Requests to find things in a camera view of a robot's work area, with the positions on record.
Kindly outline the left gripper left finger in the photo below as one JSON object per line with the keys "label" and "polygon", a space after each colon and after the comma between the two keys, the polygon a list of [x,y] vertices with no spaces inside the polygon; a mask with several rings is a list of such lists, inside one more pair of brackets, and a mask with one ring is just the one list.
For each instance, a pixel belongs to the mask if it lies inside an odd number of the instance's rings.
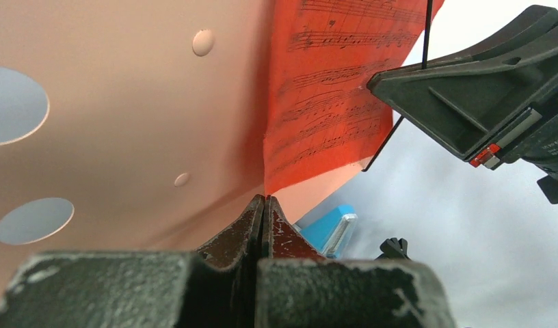
{"label": "left gripper left finger", "polygon": [[266,199],[195,251],[48,251],[5,289],[0,327],[252,327]]}

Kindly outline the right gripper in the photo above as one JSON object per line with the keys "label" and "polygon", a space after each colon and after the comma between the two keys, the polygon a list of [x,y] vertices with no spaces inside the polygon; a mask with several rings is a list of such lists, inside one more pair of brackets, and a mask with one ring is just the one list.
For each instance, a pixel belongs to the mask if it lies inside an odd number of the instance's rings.
{"label": "right gripper", "polygon": [[485,40],[375,74],[368,90],[458,159],[494,169],[522,159],[558,204],[558,10],[531,5]]}

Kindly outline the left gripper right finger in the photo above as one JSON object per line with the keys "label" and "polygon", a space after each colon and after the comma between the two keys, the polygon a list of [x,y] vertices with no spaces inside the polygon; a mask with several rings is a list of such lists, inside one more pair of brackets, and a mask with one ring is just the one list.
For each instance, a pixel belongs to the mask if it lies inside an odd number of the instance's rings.
{"label": "left gripper right finger", "polygon": [[413,260],[333,260],[265,200],[257,327],[455,327],[444,288]]}

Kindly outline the blue metronome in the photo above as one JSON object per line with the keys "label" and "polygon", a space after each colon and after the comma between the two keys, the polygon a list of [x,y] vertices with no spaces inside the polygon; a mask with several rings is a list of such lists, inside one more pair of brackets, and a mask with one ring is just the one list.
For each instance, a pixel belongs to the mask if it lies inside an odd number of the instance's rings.
{"label": "blue metronome", "polygon": [[299,233],[326,258],[338,259],[356,229],[358,215],[353,206],[337,206],[330,212],[315,220]]}

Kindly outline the red sheet music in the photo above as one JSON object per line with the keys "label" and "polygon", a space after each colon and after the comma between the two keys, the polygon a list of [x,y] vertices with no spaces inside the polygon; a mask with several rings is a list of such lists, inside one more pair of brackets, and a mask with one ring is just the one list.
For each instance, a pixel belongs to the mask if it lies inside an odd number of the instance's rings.
{"label": "red sheet music", "polygon": [[266,194],[373,156],[392,110],[367,89],[400,67],[441,1],[276,1]]}

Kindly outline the pink tripod music stand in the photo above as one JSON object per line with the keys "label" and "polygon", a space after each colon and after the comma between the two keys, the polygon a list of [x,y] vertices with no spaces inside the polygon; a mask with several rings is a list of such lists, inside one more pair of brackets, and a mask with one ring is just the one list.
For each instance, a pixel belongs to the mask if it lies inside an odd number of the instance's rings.
{"label": "pink tripod music stand", "polygon": [[[192,249],[264,194],[276,1],[0,1],[0,302],[53,250]],[[274,193],[297,221],[368,160]]]}

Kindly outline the black microphone desk stand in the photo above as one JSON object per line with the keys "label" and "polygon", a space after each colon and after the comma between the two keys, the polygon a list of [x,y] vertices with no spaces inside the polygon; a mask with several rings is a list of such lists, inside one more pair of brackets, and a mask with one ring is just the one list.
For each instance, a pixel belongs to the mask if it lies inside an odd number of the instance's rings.
{"label": "black microphone desk stand", "polygon": [[376,258],[376,260],[410,260],[410,258],[408,257],[408,241],[404,238],[387,238],[380,245],[380,251],[382,253]]}

